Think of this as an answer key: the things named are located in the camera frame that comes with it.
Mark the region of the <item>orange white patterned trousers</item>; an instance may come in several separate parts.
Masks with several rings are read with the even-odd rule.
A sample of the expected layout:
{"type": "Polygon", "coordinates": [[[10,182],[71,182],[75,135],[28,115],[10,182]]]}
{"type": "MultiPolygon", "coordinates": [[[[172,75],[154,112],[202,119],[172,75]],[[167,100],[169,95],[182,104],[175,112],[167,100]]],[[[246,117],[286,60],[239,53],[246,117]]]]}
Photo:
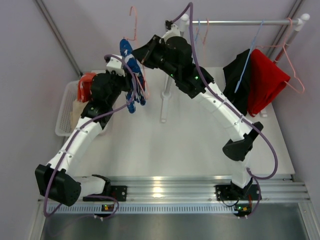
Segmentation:
{"type": "Polygon", "coordinates": [[[86,72],[78,81],[77,86],[77,101],[88,102],[92,99],[91,86],[93,78],[96,76],[95,72],[86,72]]]}

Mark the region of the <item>beige drawstring trousers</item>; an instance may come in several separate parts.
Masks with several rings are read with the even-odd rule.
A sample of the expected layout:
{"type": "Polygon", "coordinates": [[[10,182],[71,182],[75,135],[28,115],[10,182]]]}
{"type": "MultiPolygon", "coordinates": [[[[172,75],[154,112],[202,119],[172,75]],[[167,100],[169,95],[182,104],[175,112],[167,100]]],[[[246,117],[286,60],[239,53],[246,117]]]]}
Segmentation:
{"type": "Polygon", "coordinates": [[[81,117],[86,105],[87,102],[81,102],[78,100],[74,100],[72,102],[72,110],[70,112],[70,126],[72,131],[76,128],[79,118],[81,117]]]}

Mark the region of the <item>blue wire hanger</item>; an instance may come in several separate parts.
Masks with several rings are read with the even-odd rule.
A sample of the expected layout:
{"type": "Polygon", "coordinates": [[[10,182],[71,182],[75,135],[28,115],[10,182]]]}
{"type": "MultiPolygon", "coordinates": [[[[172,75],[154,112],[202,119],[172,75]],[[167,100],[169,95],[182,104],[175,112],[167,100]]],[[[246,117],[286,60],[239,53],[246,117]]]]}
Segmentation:
{"type": "Polygon", "coordinates": [[[198,19],[197,21],[197,27],[195,28],[195,36],[194,36],[194,43],[196,44],[197,41],[198,41],[198,37],[199,37],[199,34],[200,34],[200,27],[201,27],[201,23],[200,23],[200,20],[198,19]]]}

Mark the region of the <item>pink wire hanger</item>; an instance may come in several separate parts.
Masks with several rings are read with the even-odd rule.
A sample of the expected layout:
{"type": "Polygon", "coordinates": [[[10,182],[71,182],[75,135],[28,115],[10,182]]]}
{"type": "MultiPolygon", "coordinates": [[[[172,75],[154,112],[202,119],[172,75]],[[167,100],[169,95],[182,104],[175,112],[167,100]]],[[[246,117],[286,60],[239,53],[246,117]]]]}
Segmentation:
{"type": "Polygon", "coordinates": [[[199,37],[201,43],[202,43],[202,54],[203,54],[203,63],[206,65],[207,64],[207,57],[206,57],[206,42],[207,42],[207,37],[208,37],[208,32],[209,32],[209,19],[206,18],[206,29],[205,29],[205,34],[204,36],[201,35],[199,32],[199,37]]]}

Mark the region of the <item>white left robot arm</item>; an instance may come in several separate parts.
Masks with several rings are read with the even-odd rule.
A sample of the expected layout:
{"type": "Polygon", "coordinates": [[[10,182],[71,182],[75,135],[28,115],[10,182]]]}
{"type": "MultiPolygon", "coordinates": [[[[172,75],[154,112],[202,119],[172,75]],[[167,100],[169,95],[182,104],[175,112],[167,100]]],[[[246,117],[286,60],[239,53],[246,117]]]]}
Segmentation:
{"type": "Polygon", "coordinates": [[[37,186],[45,201],[70,207],[79,199],[110,196],[111,181],[106,176],[76,176],[75,170],[94,139],[107,128],[111,116],[119,111],[113,106],[120,94],[136,88],[136,77],[130,70],[107,70],[93,76],[89,100],[72,134],[47,164],[35,169],[37,186]]]}

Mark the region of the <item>blue hanger with black trousers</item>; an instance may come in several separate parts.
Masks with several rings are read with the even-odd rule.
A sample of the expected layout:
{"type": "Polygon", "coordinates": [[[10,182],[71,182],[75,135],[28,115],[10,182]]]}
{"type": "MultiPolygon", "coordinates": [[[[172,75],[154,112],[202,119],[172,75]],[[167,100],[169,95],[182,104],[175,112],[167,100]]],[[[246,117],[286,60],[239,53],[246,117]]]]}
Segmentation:
{"type": "Polygon", "coordinates": [[[251,45],[250,45],[250,48],[249,48],[249,52],[247,54],[247,57],[246,57],[246,60],[245,60],[245,63],[244,63],[244,66],[243,66],[243,69],[242,69],[242,72],[241,72],[241,75],[240,75],[240,78],[236,84],[236,87],[235,87],[235,90],[234,90],[234,93],[237,93],[240,85],[241,85],[241,82],[242,82],[242,79],[243,79],[243,76],[245,74],[245,71],[246,71],[246,68],[247,68],[247,65],[248,65],[248,62],[249,62],[249,59],[250,59],[250,56],[251,56],[251,53],[253,51],[253,47],[255,46],[256,44],[256,41],[257,41],[257,37],[259,35],[259,32],[263,26],[263,24],[265,23],[265,20],[263,19],[259,25],[259,28],[255,34],[255,36],[253,37],[252,41],[251,41],[251,45]]]}

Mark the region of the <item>red trousers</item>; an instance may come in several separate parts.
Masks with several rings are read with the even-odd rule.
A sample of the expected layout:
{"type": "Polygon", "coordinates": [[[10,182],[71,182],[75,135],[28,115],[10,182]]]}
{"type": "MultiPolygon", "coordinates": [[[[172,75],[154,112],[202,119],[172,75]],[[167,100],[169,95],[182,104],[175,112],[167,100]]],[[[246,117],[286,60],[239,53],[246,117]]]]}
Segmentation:
{"type": "Polygon", "coordinates": [[[250,55],[251,75],[247,112],[256,116],[287,86],[289,75],[277,67],[260,50],[250,55]]]}

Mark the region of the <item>white clothes rack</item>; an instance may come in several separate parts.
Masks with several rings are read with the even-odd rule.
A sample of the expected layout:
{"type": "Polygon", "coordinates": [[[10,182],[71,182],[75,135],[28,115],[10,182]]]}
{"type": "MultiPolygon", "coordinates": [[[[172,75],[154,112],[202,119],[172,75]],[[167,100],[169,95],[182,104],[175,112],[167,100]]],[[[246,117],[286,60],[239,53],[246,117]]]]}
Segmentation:
{"type": "MultiPolygon", "coordinates": [[[[302,14],[299,18],[292,20],[291,18],[281,19],[281,20],[265,20],[263,25],[266,26],[290,26],[290,29],[287,31],[283,43],[281,44],[273,44],[270,45],[269,48],[278,48],[281,47],[281,50],[277,54],[274,59],[274,63],[277,64],[283,55],[287,55],[287,48],[292,43],[293,39],[296,35],[302,30],[306,22],[310,19],[310,15],[305,13],[302,14]]],[[[186,29],[190,26],[190,18],[189,15],[184,13],[180,17],[179,23],[179,31],[180,36],[183,37],[186,29]]],[[[209,26],[258,26],[260,25],[262,20],[226,20],[226,21],[218,21],[218,20],[209,20],[209,26]]],[[[193,21],[193,25],[197,25],[198,21],[193,21]]],[[[206,25],[206,21],[200,21],[200,25],[206,25]]],[[[165,83],[164,90],[161,93],[162,98],[162,106],[161,106],[161,114],[160,114],[160,122],[165,123],[168,117],[168,107],[169,107],[169,99],[171,97],[171,85],[173,82],[172,77],[168,77],[165,83]]]]}

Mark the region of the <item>white plastic basket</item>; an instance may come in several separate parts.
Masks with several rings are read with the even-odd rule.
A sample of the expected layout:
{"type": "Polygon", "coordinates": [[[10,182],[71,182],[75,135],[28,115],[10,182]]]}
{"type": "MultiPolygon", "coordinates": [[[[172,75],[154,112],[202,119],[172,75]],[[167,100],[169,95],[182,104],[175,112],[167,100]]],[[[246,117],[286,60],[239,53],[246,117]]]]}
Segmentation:
{"type": "MultiPolygon", "coordinates": [[[[71,130],[70,112],[72,111],[73,101],[77,100],[78,95],[78,80],[69,82],[64,90],[61,100],[59,113],[55,126],[55,134],[60,137],[70,137],[73,131],[71,130]]],[[[94,113],[95,110],[99,110],[99,106],[94,101],[87,101],[87,104],[78,120],[75,128],[79,129],[88,120],[82,120],[82,118],[94,118],[102,113],[94,113]]]]}

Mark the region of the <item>black drawstring trousers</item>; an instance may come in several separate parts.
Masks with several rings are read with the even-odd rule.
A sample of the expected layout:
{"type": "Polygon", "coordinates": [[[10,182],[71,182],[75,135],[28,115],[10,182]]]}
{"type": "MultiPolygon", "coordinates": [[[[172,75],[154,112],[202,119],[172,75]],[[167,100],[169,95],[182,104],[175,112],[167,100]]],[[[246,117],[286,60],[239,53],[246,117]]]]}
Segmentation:
{"type": "Polygon", "coordinates": [[[250,50],[238,54],[236,58],[223,68],[225,88],[223,94],[244,116],[247,115],[248,99],[251,84],[250,50]]]}

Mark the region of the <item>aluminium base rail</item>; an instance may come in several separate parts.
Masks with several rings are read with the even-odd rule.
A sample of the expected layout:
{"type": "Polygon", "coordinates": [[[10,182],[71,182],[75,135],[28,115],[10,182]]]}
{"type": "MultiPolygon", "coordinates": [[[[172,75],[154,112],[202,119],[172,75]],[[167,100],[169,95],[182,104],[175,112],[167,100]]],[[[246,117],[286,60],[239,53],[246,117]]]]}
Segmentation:
{"type": "MultiPolygon", "coordinates": [[[[176,203],[228,203],[236,200],[231,197],[228,176],[115,176],[112,186],[126,186],[126,200],[133,204],[176,204],[176,203]]],[[[258,195],[262,203],[309,202],[306,185],[291,178],[253,181],[248,190],[253,201],[258,195]]]]}

